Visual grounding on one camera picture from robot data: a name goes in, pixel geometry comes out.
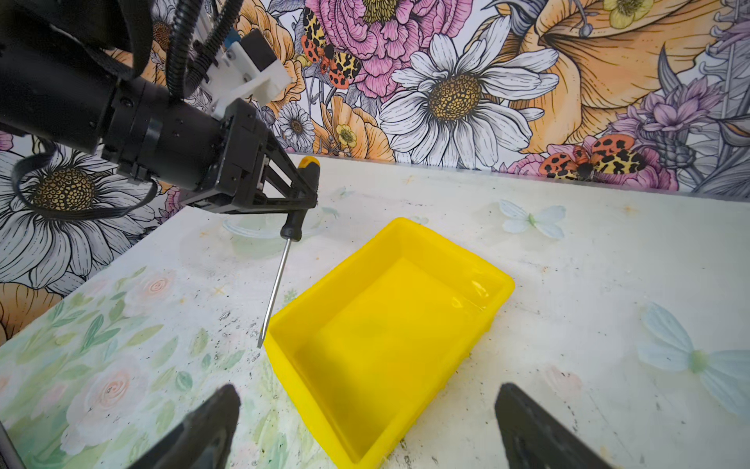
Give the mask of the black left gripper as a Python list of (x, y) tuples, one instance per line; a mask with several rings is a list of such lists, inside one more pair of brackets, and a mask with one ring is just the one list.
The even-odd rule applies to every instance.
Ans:
[(259, 111), (242, 99), (226, 109), (218, 156), (198, 188), (182, 191), (181, 204), (218, 214), (286, 213), (313, 208), (318, 190), (275, 136)]

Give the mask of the black yellow handled screwdriver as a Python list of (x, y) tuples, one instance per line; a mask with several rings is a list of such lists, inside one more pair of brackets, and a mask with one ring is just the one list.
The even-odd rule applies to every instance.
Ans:
[(300, 242), (300, 240), (302, 240), (303, 226), (307, 213), (312, 208), (315, 208), (318, 204), (318, 188), (320, 187), (321, 172), (320, 162), (313, 156), (305, 156), (298, 165), (297, 170), (304, 185), (293, 185), (293, 193), (295, 193), (295, 195), (297, 195), (297, 193), (299, 195), (307, 195), (305, 189), (310, 189), (312, 191), (311, 202), (309, 203), (309, 207), (291, 211), (287, 215), (285, 223), (280, 230), (280, 235), (285, 240), (285, 244), (281, 253), (279, 267), (277, 268), (277, 273), (275, 274), (275, 280), (273, 281), (273, 287), (271, 288), (269, 302), (267, 304), (267, 309), (259, 332), (257, 342), (258, 349), (263, 348), (267, 337), (271, 322), (271, 316), (273, 316), (273, 308), (275, 308), (275, 302), (277, 302), (277, 295), (279, 295), (280, 284), (284, 269), (287, 264), (291, 246), (294, 242)]

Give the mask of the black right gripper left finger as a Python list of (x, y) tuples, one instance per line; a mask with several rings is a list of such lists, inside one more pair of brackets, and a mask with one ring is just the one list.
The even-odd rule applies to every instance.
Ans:
[(234, 385), (222, 386), (130, 468), (226, 468), (238, 427), (240, 406)]

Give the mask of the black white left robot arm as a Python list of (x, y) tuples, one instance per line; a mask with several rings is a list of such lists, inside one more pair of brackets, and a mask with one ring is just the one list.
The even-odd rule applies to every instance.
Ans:
[(259, 30), (229, 35), (241, 5), (228, 1), (205, 39), (199, 1), (177, 4), (166, 82), (144, 78), (152, 47), (148, 1), (5, 1), (1, 5), (1, 127), (37, 137), (42, 150), (16, 162), (15, 196), (61, 220), (116, 218), (66, 172), (23, 187), (59, 146), (102, 157), (133, 182), (181, 188), (214, 213), (297, 216), (318, 201), (320, 166), (292, 162), (258, 115), (288, 73)]

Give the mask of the yellow plastic bin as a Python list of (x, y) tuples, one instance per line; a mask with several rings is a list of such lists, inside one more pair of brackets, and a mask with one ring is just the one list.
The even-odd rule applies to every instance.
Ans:
[(271, 319), (264, 347), (339, 468), (377, 468), (490, 329), (514, 280), (392, 220)]

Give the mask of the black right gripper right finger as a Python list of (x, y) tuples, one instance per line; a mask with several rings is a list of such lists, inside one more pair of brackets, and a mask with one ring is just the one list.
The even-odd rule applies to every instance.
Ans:
[(494, 410), (511, 469), (611, 469), (516, 384), (502, 384)]

